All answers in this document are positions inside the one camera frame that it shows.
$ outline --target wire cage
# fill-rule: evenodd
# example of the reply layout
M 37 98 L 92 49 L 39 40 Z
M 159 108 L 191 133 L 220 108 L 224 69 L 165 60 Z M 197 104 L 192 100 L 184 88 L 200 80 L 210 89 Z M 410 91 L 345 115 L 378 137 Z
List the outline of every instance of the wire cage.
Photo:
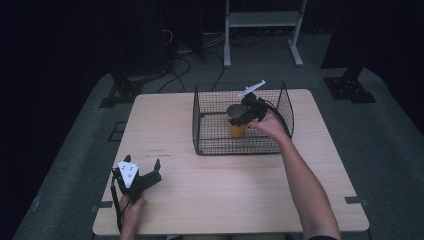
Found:
M 247 128 L 243 137 L 235 138 L 229 133 L 227 108 L 241 102 L 238 93 L 255 82 L 197 84 L 193 104 L 193 143 L 198 155 L 254 155 L 280 153 L 277 144 L 260 131 Z M 253 91 L 274 105 L 283 116 L 293 135 L 294 117 L 290 98 L 283 81 L 266 82 Z

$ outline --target orange cup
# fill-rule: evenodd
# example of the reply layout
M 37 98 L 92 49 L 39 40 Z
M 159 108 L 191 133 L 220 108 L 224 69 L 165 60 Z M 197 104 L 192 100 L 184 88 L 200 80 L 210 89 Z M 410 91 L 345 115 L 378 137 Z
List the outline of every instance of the orange cup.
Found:
M 233 104 L 228 107 L 227 116 L 229 119 L 238 118 L 245 112 L 246 112 L 246 109 L 243 107 L 243 105 Z M 230 121 L 228 121 L 228 129 L 232 137 L 240 138 L 240 137 L 243 137 L 246 132 L 246 125 L 240 125 L 240 126 L 232 125 Z

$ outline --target dark floor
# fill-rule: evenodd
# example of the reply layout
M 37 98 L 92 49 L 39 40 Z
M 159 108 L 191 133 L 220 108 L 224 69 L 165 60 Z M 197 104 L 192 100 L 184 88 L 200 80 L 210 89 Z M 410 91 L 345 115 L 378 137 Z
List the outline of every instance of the dark floor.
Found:
M 289 89 L 309 89 L 321 111 L 352 184 L 370 205 L 373 239 L 421 239 L 424 235 L 424 138 L 392 98 L 384 82 L 364 69 L 359 80 L 377 103 L 353 104 L 334 100 L 324 77 L 341 76 L 345 69 L 320 69 L 330 35 L 301 35 L 299 51 L 305 62 L 294 65 L 288 36 L 264 37 L 248 48 L 232 48 L 232 67 L 220 82 L 285 81 Z M 222 56 L 222 45 L 208 49 Z M 223 70 L 215 54 L 184 59 L 190 70 L 161 93 L 193 92 L 197 83 L 217 81 Z M 175 71 L 188 63 L 177 60 Z M 156 93 L 173 74 L 145 85 L 143 93 Z M 49 174 L 14 239 L 117 239 L 93 236 L 92 225 L 114 162 L 119 142 L 108 141 L 116 122 L 126 121 L 131 104 L 99 108 L 113 85 L 110 75 L 97 86 L 75 121 Z M 344 239 L 368 239 L 366 232 L 344 233 Z M 163 236 L 139 236 L 163 239 Z

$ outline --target table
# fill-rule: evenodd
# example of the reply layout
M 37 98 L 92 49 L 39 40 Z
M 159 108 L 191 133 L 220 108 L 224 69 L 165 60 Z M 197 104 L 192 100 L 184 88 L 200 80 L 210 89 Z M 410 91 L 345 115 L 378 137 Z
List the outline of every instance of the table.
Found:
M 362 206 L 346 203 L 345 197 L 356 193 L 312 94 L 288 93 L 293 142 L 327 191 L 340 230 L 367 230 Z M 151 94 L 134 102 L 114 167 L 128 154 L 140 164 L 141 175 L 153 170 L 157 158 L 162 165 L 162 181 L 144 192 L 148 204 L 139 234 L 301 232 L 281 155 L 196 155 L 193 99 L 193 93 Z M 112 201 L 109 187 L 103 202 Z M 98 210 L 93 232 L 119 234 L 112 206 Z

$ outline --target black equipment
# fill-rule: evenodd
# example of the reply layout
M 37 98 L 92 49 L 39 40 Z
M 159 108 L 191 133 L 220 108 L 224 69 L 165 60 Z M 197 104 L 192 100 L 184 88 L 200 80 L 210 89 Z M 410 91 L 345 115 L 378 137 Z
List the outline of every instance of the black equipment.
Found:
M 280 119 L 281 124 L 284 127 L 284 131 L 291 138 L 292 134 L 287 127 L 286 121 L 283 116 L 278 112 L 277 108 L 272 105 L 270 102 L 256 97 L 253 92 L 246 94 L 241 100 L 241 105 L 244 107 L 244 112 L 239 114 L 237 117 L 230 116 L 229 122 L 232 125 L 246 125 L 254 119 L 258 119 L 258 121 L 262 121 L 265 118 L 267 109 L 271 110 L 275 115 Z
M 131 156 L 127 155 L 123 162 L 130 163 Z M 159 174 L 159 169 L 161 167 L 159 159 L 156 160 L 154 170 L 150 173 L 147 173 L 144 176 L 139 175 L 138 167 L 136 165 L 134 167 L 137 168 L 136 174 L 129 187 L 127 187 L 128 185 L 126 185 L 124 181 L 124 177 L 122 176 L 121 169 L 119 167 L 112 169 L 112 184 L 110 189 L 112 192 L 113 203 L 115 205 L 119 232 L 122 229 L 122 222 L 121 222 L 122 212 L 120 211 L 119 200 L 118 200 L 118 196 L 116 195 L 115 180 L 118 181 L 118 186 L 122 194 L 128 195 L 128 197 L 133 203 L 135 203 L 138 200 L 142 192 L 144 192 L 145 190 L 149 189 L 151 186 L 155 185 L 156 183 L 162 180 L 162 177 Z

